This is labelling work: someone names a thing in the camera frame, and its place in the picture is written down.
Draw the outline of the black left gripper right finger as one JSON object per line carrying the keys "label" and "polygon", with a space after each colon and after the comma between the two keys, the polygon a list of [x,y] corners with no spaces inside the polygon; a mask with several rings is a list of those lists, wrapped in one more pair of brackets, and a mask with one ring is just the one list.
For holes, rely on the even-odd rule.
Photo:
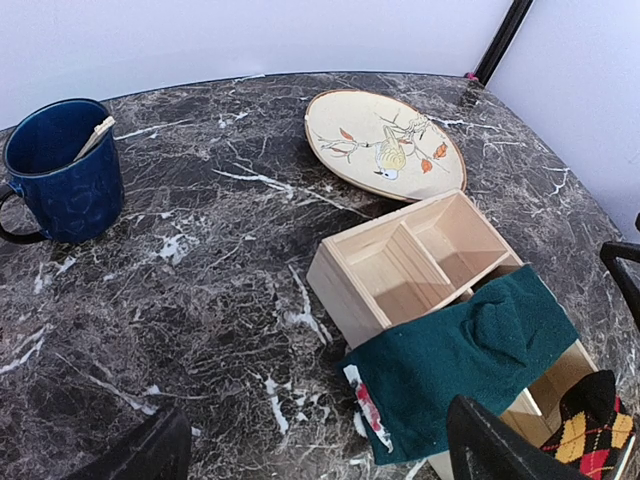
{"label": "black left gripper right finger", "polygon": [[447,436],[456,479],[568,480],[580,472],[528,443],[470,397],[458,395],[447,413]]}

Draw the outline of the dark green sock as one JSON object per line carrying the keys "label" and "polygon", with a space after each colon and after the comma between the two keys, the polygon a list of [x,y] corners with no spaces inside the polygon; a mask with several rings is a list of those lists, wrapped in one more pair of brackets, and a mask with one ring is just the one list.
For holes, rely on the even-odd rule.
{"label": "dark green sock", "polygon": [[378,466],[448,448],[452,400],[470,397],[501,415],[577,340],[564,308],[525,265],[470,300],[388,329],[338,369],[353,388]]}

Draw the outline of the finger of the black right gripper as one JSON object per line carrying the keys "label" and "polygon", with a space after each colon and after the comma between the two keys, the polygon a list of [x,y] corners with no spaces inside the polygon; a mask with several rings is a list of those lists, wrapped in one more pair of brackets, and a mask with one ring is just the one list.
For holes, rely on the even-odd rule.
{"label": "finger of the black right gripper", "polygon": [[611,274],[622,293],[633,316],[636,327],[639,327],[639,287],[622,265],[622,260],[639,263],[639,245],[628,242],[604,242],[600,249],[600,259]]}

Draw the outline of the wooden compartment box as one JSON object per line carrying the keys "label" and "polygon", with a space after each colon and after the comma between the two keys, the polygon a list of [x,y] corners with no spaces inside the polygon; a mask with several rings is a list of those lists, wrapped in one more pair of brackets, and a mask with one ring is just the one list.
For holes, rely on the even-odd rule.
{"label": "wooden compartment box", "polygon": [[[307,279],[353,350],[525,265],[471,200],[451,191],[325,238]],[[560,426],[561,397],[595,369],[578,335],[500,418],[541,446]],[[450,477],[448,448],[423,459]]]}

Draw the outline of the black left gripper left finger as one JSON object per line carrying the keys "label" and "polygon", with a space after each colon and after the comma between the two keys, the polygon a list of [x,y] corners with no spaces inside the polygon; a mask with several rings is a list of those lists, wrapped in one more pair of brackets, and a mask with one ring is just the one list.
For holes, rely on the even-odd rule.
{"label": "black left gripper left finger", "polygon": [[184,412],[175,406],[162,407],[113,448],[66,479],[186,479],[191,437]]}

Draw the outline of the black red yellow argyle sock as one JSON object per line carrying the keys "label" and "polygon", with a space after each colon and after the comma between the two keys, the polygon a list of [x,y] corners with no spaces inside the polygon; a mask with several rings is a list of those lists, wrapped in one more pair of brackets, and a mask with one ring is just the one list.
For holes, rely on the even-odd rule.
{"label": "black red yellow argyle sock", "polygon": [[560,427],[540,450],[590,479],[617,479],[636,427],[617,394],[614,373],[600,370],[583,377],[564,394],[558,409]]}

